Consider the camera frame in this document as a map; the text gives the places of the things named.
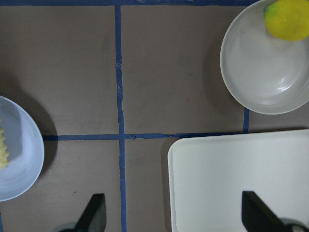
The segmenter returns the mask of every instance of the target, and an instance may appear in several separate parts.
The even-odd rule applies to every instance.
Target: bowl
[[[31,116],[15,102],[0,96],[0,127],[10,163],[0,169],[0,202],[26,192],[37,180],[44,161],[42,135]]]
[[[232,96],[257,113],[290,112],[309,100],[309,38],[284,41],[267,32],[261,0],[244,9],[224,36],[220,66]]]

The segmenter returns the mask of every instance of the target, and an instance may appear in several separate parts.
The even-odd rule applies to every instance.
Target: white rectangular tray
[[[168,160],[173,232],[245,232],[244,190],[309,223],[309,130],[180,139]]]

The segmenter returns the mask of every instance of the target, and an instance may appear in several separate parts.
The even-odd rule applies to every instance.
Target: white plate
[[[246,232],[244,190],[309,223],[309,130],[181,139],[168,160],[173,232]]]
[[[0,201],[6,201],[21,195],[36,181],[43,166],[44,144],[30,115],[2,96],[0,118],[10,152],[9,165],[0,169]]]
[[[242,11],[222,42],[221,72],[230,93],[246,108],[282,114],[309,100],[309,38],[290,42],[271,36],[262,0]]]

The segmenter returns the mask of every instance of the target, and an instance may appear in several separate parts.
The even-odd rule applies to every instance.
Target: yellow lemon
[[[265,8],[264,21],[271,35],[302,40],[309,36],[309,0],[278,0]]]

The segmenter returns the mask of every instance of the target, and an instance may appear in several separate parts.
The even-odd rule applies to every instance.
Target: plate
[[[220,65],[226,87],[244,107],[282,114],[309,100],[309,38],[291,42],[271,36],[261,0],[243,10],[229,26]]]
[[[176,141],[168,154],[173,232],[246,232],[253,190],[280,218],[309,225],[309,130]]]
[[[0,96],[0,127],[4,129],[10,163],[0,169],[0,201],[27,191],[43,166],[44,144],[31,116],[15,102]]]

